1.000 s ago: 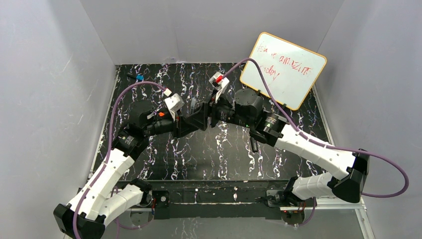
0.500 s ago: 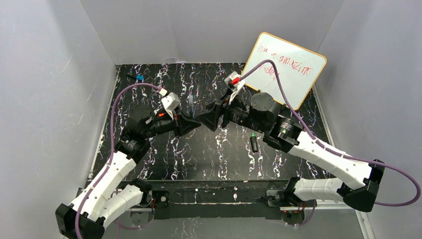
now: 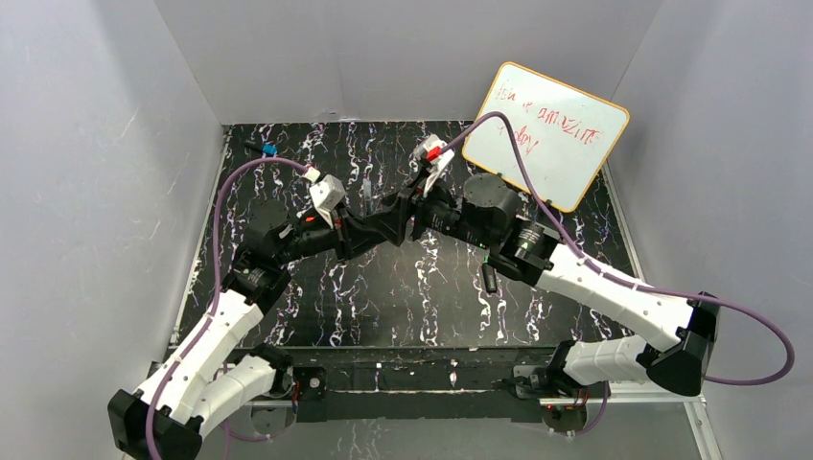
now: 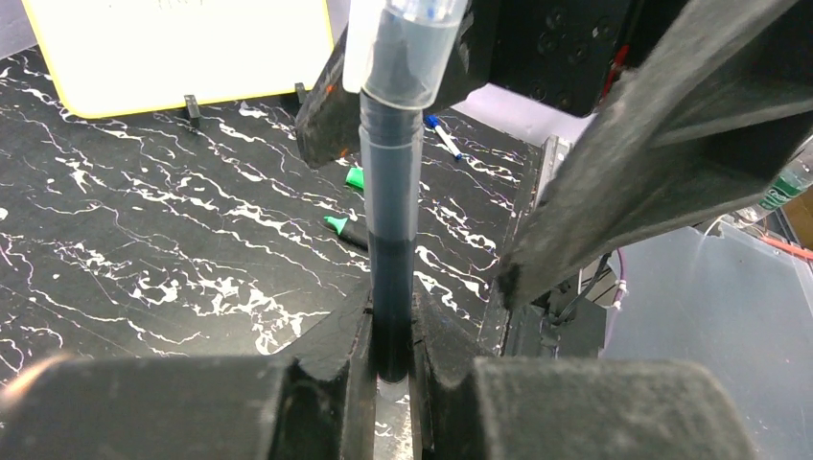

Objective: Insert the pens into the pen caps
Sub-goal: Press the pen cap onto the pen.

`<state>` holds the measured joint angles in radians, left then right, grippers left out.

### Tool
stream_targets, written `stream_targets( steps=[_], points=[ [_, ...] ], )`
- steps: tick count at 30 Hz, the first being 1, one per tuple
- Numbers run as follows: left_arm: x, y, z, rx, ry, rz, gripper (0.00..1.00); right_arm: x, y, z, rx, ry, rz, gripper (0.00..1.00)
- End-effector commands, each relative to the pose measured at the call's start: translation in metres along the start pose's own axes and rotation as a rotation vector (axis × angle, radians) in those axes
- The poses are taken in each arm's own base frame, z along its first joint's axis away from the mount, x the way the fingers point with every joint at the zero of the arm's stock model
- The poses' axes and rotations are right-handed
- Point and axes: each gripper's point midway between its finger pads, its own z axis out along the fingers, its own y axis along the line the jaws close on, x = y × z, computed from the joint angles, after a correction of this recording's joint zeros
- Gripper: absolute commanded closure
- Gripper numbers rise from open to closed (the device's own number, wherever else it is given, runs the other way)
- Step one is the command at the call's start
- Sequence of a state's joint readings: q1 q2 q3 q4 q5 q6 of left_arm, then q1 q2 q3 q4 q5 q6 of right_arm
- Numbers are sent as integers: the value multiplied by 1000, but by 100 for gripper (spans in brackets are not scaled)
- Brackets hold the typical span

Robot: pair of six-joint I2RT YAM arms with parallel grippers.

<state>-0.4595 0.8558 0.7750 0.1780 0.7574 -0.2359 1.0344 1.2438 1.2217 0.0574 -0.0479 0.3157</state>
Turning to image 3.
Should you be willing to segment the clear pen cap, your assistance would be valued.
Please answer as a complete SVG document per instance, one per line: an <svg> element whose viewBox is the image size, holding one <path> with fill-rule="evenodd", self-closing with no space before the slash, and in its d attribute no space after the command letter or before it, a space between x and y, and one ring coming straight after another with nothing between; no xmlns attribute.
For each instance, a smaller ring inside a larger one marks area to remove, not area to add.
<svg viewBox="0 0 813 460"><path fill-rule="evenodd" d="M372 184L367 178L362 180L362 198L366 205L372 202Z"/></svg>

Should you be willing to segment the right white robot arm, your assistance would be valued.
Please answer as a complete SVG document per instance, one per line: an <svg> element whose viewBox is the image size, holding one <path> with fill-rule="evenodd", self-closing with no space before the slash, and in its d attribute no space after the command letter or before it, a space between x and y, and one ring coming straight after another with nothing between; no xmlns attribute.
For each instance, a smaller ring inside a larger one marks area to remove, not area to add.
<svg viewBox="0 0 813 460"><path fill-rule="evenodd" d="M651 293L640 280L587 256L559 233L524 218L522 201L498 176L469 177L461 196L437 181L415 179L382 200L381 213L413 222L418 238L429 228L484 248L483 283L502 275L568 297L633 331L600 342L566 340L547 367L517 384L570 394L605 380L647 382L674 394L700 394L717 335L719 309L711 303Z"/></svg>

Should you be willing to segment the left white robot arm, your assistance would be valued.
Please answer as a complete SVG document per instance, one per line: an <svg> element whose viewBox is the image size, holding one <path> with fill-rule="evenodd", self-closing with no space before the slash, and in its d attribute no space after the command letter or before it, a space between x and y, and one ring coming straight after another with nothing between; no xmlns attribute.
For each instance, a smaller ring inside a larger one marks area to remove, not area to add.
<svg viewBox="0 0 813 460"><path fill-rule="evenodd" d="M133 459L194 459L205 438L247 402L289 389L291 357L272 345L222 368L287 289L288 264L328 251L347 261L383 242L400 244L412 213L401 202L362 217L343 203L300 217L279 202L256 209L228 272L215 271L207 312L153 374L108 403L116 447Z"/></svg>

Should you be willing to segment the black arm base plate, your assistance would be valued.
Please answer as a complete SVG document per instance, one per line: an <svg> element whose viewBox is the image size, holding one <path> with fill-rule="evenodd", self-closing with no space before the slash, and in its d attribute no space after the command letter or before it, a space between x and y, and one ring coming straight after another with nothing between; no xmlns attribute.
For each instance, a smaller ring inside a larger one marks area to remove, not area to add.
<svg viewBox="0 0 813 460"><path fill-rule="evenodd" d="M551 347L287 347L299 385L300 423L388 419L540 422L568 406L587 419L609 395L604 383L559 395L525 389Z"/></svg>

